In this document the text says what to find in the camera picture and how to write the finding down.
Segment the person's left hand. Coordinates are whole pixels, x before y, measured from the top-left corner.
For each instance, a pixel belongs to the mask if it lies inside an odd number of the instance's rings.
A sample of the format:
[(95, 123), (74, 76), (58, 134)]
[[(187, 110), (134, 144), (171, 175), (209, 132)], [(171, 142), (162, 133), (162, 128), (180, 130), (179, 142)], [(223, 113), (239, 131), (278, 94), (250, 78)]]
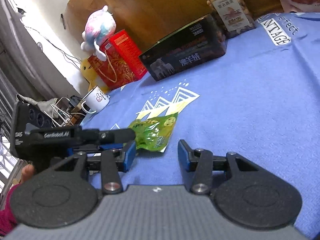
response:
[(29, 180), (35, 173), (36, 170), (32, 164), (26, 165), (24, 168), (22, 168), (20, 183), (24, 183)]

